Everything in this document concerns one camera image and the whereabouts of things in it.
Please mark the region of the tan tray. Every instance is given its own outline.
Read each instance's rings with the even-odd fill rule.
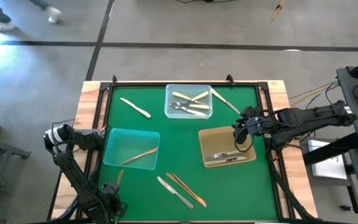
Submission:
[[[236,151],[236,147],[234,146],[234,136],[233,136],[234,128],[231,126],[222,127],[222,128],[211,128],[204,129],[199,131],[198,136],[200,138],[201,145],[201,153],[203,155],[204,166],[207,168],[217,167],[217,166],[226,166],[232,164],[239,164],[243,162],[250,162],[256,159],[256,153],[253,146],[247,151],[239,154],[233,154],[230,156],[225,156],[220,159],[227,159],[230,157],[238,157],[243,156],[246,157],[246,160],[242,161],[234,161],[234,162],[224,162],[220,164],[208,165],[206,164],[206,160],[210,155],[217,154],[220,152],[231,152]],[[239,149],[246,149],[252,143],[250,135],[247,136],[247,140],[243,144],[238,144]]]

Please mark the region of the wooden table frame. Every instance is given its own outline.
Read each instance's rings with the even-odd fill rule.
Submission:
[[[220,80],[205,80],[205,81],[116,81],[117,85],[162,85],[164,83],[212,83],[212,84],[223,84],[228,85],[230,81],[220,81]],[[239,80],[236,83],[265,83],[263,88],[259,88],[260,91],[260,102],[262,106],[267,109],[270,102],[273,110],[280,110],[282,108],[289,107],[287,92],[285,90],[285,85],[282,80],[271,80],[271,81],[246,81]],[[99,94],[103,90],[109,89],[111,82],[84,82],[83,89],[81,91],[81,97],[78,104],[78,109],[75,117],[74,128],[75,129],[90,129],[90,128],[102,128],[103,124],[107,122],[107,116],[105,116],[106,105],[110,104],[111,94]],[[293,141],[291,144],[299,145],[298,141]],[[75,159],[79,163],[80,167],[84,170],[85,173],[89,173],[91,167],[96,161],[95,155],[92,155],[90,152],[86,151],[77,151],[75,153]],[[281,163],[276,162],[276,168],[278,171],[282,171],[281,175],[286,175],[288,179],[288,184],[291,188],[291,191],[295,197],[300,201],[302,206],[306,210],[317,217],[316,207],[314,205],[313,196],[310,189],[310,184],[308,176],[306,173],[306,168],[303,163],[303,157],[301,151],[296,147],[286,147],[282,151],[283,160]],[[281,188],[279,186],[274,186],[273,189],[278,189],[278,196],[280,204],[278,205],[282,208],[281,213],[284,218],[299,218],[299,215],[293,209],[288,206],[287,199],[285,198]],[[48,219],[57,218],[61,215],[71,201],[75,198],[76,192],[70,186],[69,181],[65,175],[59,177],[55,195],[52,200],[51,209],[48,215]]]

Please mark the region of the person's foot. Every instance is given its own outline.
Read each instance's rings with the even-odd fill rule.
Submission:
[[[0,32],[5,32],[5,31],[11,31],[14,30],[16,28],[15,25],[11,24],[10,22],[0,22]]]
[[[49,22],[56,24],[59,22],[60,18],[62,17],[62,12],[54,7],[48,7],[47,13],[49,16]]]

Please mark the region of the teal plastic container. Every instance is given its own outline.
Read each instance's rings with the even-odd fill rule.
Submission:
[[[113,128],[110,131],[106,152],[103,156],[103,163],[107,166],[154,170],[157,163],[159,144],[159,133]],[[154,148],[157,148],[155,153],[147,154],[128,163],[121,164]]]

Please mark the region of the gray concrete floor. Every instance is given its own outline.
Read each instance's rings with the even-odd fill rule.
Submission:
[[[358,1],[289,0],[271,22],[278,2],[117,0],[104,41],[358,47]],[[64,13],[60,25],[49,24],[27,0],[0,0],[20,28],[0,34],[0,40],[96,41],[107,0],[51,3]],[[93,50],[0,45],[0,140],[32,151],[28,161],[13,158],[9,165],[4,189],[8,195],[0,199],[0,219],[8,223],[46,219],[58,169],[42,136],[52,121],[75,116]],[[235,79],[284,80],[293,96],[333,81],[337,68],[357,64],[358,52],[103,47],[93,80],[110,80],[113,74],[120,80],[219,80],[230,73]],[[329,95],[332,100],[343,99],[338,88]],[[321,97],[314,105],[327,103]],[[325,128],[317,136],[339,138],[352,131]],[[313,179],[311,185],[320,218],[358,223],[358,215],[338,208],[350,204],[345,187]]]

